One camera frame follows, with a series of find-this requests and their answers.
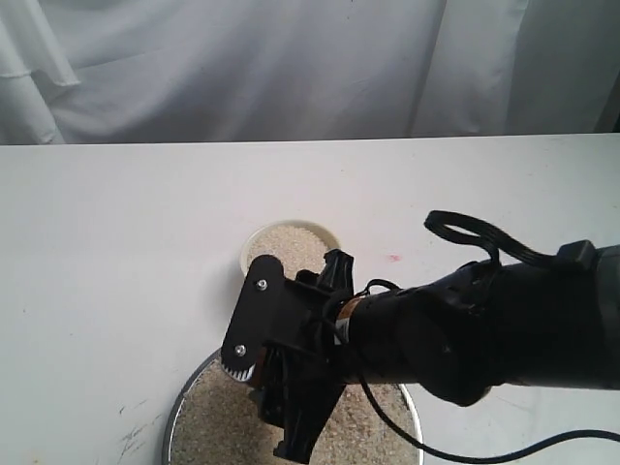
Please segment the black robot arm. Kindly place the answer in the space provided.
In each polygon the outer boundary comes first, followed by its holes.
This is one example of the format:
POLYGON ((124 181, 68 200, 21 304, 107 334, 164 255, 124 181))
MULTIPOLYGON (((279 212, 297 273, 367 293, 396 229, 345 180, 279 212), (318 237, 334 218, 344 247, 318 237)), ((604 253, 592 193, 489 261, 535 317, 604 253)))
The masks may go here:
POLYGON ((461 407, 503 384, 619 387, 619 250, 563 246, 551 266, 466 263, 424 286, 356 293, 353 258, 287 278, 253 260, 220 351, 281 428, 278 457, 307 463, 345 386, 421 385, 461 407))

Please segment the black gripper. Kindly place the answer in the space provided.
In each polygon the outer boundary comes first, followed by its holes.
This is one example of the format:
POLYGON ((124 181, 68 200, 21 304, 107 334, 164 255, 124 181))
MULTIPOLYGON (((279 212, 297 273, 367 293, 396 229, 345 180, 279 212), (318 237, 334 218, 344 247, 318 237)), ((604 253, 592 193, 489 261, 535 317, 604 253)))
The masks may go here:
POLYGON ((326 362, 338 305, 354 294, 354 258, 332 249, 324 262, 320 272, 302 269, 292 280, 276 257, 254 259, 221 347, 224 371, 242 383, 267 348, 263 386, 251 387, 250 399, 259 420, 282 430, 273 455, 294 463, 310 461, 345 387, 326 362))

